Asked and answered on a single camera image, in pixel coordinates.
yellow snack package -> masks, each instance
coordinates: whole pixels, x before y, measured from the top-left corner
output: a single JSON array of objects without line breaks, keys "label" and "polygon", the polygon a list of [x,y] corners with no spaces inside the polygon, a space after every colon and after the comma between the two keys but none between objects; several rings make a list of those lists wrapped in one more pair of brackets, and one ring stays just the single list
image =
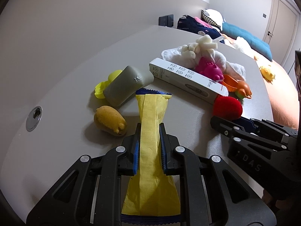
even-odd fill
[{"label": "yellow snack package", "polygon": [[171,95],[136,92],[141,120],[139,169],[131,177],[122,214],[138,216],[173,216],[180,214],[180,201],[172,176],[161,166],[159,124]]}]

silver screw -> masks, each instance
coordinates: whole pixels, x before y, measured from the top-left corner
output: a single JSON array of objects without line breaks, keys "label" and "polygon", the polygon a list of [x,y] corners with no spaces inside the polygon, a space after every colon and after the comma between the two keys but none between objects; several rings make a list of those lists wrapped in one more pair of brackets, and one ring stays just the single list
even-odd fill
[{"label": "silver screw", "polygon": [[116,151],[119,152],[119,153],[124,152],[124,151],[125,151],[125,147],[123,147],[123,146],[118,146],[118,147],[116,148]]},{"label": "silver screw", "polygon": [[89,156],[87,155],[83,155],[81,158],[80,158],[80,161],[81,162],[87,162],[89,160]]},{"label": "silver screw", "polygon": [[185,151],[185,148],[183,146],[178,146],[176,147],[176,151],[182,153]]},{"label": "silver screw", "polygon": [[212,159],[212,161],[214,161],[214,162],[216,162],[216,163],[218,163],[218,162],[221,161],[221,158],[220,158],[218,155],[212,156],[211,159]]}]

table surface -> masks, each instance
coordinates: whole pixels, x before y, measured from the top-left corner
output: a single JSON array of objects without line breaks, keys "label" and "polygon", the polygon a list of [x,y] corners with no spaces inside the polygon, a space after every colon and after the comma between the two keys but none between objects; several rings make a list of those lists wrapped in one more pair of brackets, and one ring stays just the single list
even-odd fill
[{"label": "table surface", "polygon": [[[0,173],[0,188],[24,221],[38,200],[81,155],[97,157],[121,144],[122,138],[97,130],[93,123],[96,108],[108,104],[94,96],[94,87],[114,70],[127,65],[148,68],[149,62],[160,57],[163,50],[194,42],[198,37],[173,28],[151,26],[100,51],[46,93],[37,103],[43,109],[40,123],[35,130],[27,132],[24,121]],[[246,69],[246,82],[253,95],[252,99],[243,100],[243,116],[273,120],[267,90],[255,60],[222,43],[218,44],[218,51],[229,62]],[[173,95],[163,120],[168,134],[177,136],[182,146],[197,155],[221,156],[262,195],[262,188],[226,157],[228,138],[210,127],[211,104],[160,79],[155,79],[148,88]],[[133,134],[140,122],[134,95],[118,111],[128,122],[128,135]]]}]

red plush ball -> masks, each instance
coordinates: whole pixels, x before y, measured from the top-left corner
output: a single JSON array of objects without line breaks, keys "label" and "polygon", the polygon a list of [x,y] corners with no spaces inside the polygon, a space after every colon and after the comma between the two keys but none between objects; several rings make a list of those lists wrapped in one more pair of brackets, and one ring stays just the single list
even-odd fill
[{"label": "red plush ball", "polygon": [[233,97],[218,97],[213,104],[213,115],[232,121],[241,117],[243,107]]}]

white box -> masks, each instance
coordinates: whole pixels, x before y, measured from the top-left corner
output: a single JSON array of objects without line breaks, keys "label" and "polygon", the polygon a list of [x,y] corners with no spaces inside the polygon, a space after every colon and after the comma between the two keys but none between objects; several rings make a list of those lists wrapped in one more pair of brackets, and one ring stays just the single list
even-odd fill
[{"label": "white box", "polygon": [[228,90],[222,84],[180,65],[156,58],[150,62],[150,71],[154,77],[175,85],[211,104],[217,95],[228,96]]}]

